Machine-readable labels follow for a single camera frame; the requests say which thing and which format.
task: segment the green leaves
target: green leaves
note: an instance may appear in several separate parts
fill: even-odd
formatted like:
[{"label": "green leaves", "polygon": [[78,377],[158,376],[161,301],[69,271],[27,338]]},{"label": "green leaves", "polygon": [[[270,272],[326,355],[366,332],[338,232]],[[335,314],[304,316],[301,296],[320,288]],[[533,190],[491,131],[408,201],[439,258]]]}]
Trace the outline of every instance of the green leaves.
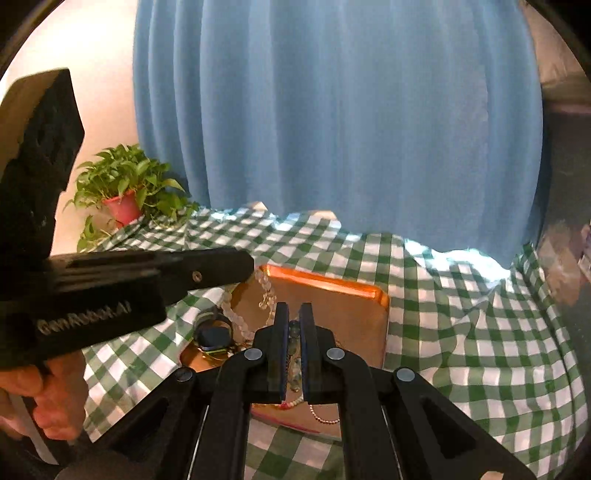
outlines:
[{"label": "green leaves", "polygon": [[87,168],[87,167],[91,167],[91,166],[93,166],[94,164],[95,164],[95,163],[94,163],[94,162],[92,162],[92,161],[85,161],[85,162],[82,162],[80,165],[78,165],[76,168],[77,168],[77,169],[78,169],[78,168]]},{"label": "green leaves", "polygon": [[142,175],[150,166],[150,160],[149,159],[145,159],[142,160],[141,162],[138,163],[138,165],[135,168],[135,171],[138,175]]},{"label": "green leaves", "polygon": [[177,182],[175,179],[164,179],[162,181],[162,185],[164,185],[165,187],[172,187],[174,189],[181,190],[182,192],[184,192],[184,188],[182,188],[180,183]]},{"label": "green leaves", "polygon": [[[164,178],[170,169],[168,163],[160,163],[146,157],[139,145],[117,145],[98,152],[97,161],[86,161],[79,168],[76,194],[66,206],[97,206],[103,208],[103,200],[135,192],[135,200],[148,220],[160,222],[164,217],[168,224],[184,222],[199,207],[189,202],[179,182]],[[105,232],[97,230],[92,219],[87,219],[80,236],[79,249],[93,248],[96,238],[104,238]]]},{"label": "green leaves", "polygon": [[138,204],[140,210],[144,207],[147,195],[148,189],[139,189],[137,192],[135,192],[135,202]]},{"label": "green leaves", "polygon": [[125,193],[125,190],[127,190],[128,186],[129,186],[129,179],[121,179],[119,181],[119,184],[117,186],[117,191],[119,192],[119,196],[121,196]]},{"label": "green leaves", "polygon": [[95,227],[92,215],[89,215],[84,222],[84,230],[80,234],[76,251],[81,252],[83,250],[93,249],[108,236],[108,232]]}]

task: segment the jewelry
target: jewelry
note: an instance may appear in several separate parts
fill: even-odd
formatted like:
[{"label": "jewelry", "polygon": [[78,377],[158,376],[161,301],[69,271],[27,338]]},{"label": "jewelry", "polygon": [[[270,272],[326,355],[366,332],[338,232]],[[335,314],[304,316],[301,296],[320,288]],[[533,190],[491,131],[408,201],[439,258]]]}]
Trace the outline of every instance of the jewelry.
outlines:
[{"label": "jewelry", "polygon": [[[260,268],[255,269],[255,278],[260,283],[263,289],[263,296],[262,301],[259,303],[259,308],[261,310],[269,309],[269,316],[267,317],[267,321],[265,322],[266,326],[269,326],[275,320],[275,310],[277,308],[277,295],[275,295],[275,290],[271,285],[271,281],[265,272],[263,272]],[[254,340],[255,334],[250,331],[248,325],[244,321],[241,315],[238,315],[236,312],[232,310],[232,293],[230,291],[224,291],[222,296],[222,312],[223,314],[240,330],[242,337],[244,338],[244,342],[240,344],[239,349],[245,349],[252,345],[252,341]],[[297,320],[292,320],[290,322],[290,330],[289,330],[289,340],[288,340],[288,358],[287,358],[287,379],[290,385],[290,388],[297,392],[301,390],[301,357],[298,354],[299,350],[299,337],[300,337],[300,323]],[[273,407],[278,408],[279,410],[289,410],[291,408],[297,407],[300,403],[304,401],[304,394],[300,394],[295,400],[290,402],[283,401],[281,404],[275,404]],[[320,418],[312,405],[310,405],[310,411],[314,418],[319,421],[320,423],[334,425],[335,423],[340,422],[340,419],[337,420],[325,420]]]},{"label": "jewelry", "polygon": [[[269,316],[267,317],[267,321],[265,325],[269,326],[273,323],[275,319],[275,310],[277,308],[277,296],[275,295],[275,290],[271,285],[271,281],[266,273],[264,273],[260,268],[255,269],[255,278],[260,283],[261,287],[263,288],[263,296],[262,302],[259,303],[259,308],[261,310],[265,310],[269,308]],[[222,296],[222,312],[223,314],[228,317],[228,319],[238,327],[242,337],[245,340],[245,343],[251,344],[254,340],[255,334],[251,332],[248,328],[248,325],[244,321],[241,315],[238,315],[236,312],[232,310],[232,293],[229,291],[225,291]]]},{"label": "jewelry", "polygon": [[326,425],[334,425],[335,423],[340,422],[340,419],[336,419],[336,420],[325,420],[325,419],[321,419],[318,415],[316,415],[316,412],[314,411],[314,407],[312,407],[312,405],[309,405],[310,407],[310,411],[312,412],[312,415],[314,416],[314,418],[319,421],[320,423],[324,423]]},{"label": "jewelry", "polygon": [[223,363],[232,355],[248,348],[246,342],[236,343],[227,349],[214,350],[213,352],[206,352],[199,349],[201,355],[212,367],[221,367]]}]

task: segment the table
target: table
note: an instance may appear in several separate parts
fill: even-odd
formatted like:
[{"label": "table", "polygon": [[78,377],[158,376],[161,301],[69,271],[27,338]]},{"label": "table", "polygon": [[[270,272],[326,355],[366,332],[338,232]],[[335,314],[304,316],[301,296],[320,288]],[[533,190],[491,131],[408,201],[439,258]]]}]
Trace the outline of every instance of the table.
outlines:
[{"label": "table", "polygon": [[[474,251],[442,254],[387,233],[354,234],[305,213],[201,209],[179,228],[141,219],[99,246],[182,250],[230,245],[257,262],[375,284],[390,296],[384,368],[407,366],[542,479],[586,433],[576,357],[535,251],[510,270]],[[97,439],[178,365],[196,313],[223,290],[191,292],[160,325],[85,350],[85,428]],[[341,479],[338,442],[251,420],[245,478]]]}]

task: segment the orange tray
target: orange tray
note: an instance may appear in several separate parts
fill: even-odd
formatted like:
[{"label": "orange tray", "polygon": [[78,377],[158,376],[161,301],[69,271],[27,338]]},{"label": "orange tray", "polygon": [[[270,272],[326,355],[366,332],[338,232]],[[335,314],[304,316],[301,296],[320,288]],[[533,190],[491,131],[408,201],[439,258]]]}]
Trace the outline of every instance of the orange tray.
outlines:
[{"label": "orange tray", "polygon": [[[302,303],[311,302],[316,325],[332,330],[343,348],[361,356],[368,365],[382,366],[388,330],[389,297],[380,288],[274,265],[264,265],[261,269],[269,276],[277,301],[289,305],[290,317],[296,317]],[[232,293],[232,308],[245,319],[251,330],[263,327],[268,316],[268,311],[258,306],[261,300],[262,288],[254,275],[238,285]],[[242,341],[238,331],[235,332],[235,340]],[[194,344],[182,352],[181,363],[196,371],[212,368]],[[287,401],[295,400],[299,395],[287,389]],[[320,405],[314,410],[326,420],[338,418],[336,405]],[[263,421],[340,439],[339,424],[319,423],[306,402],[290,410],[253,406],[251,413]]]}]

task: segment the curtain fold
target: curtain fold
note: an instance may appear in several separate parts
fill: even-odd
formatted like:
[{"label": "curtain fold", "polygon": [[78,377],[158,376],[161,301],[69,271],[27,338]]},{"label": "curtain fold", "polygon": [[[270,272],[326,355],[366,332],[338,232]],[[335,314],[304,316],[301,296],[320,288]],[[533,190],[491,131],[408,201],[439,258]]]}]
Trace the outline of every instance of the curtain fold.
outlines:
[{"label": "curtain fold", "polygon": [[512,0],[139,0],[134,88],[141,145],[203,205],[504,266],[528,240],[541,92]]}]

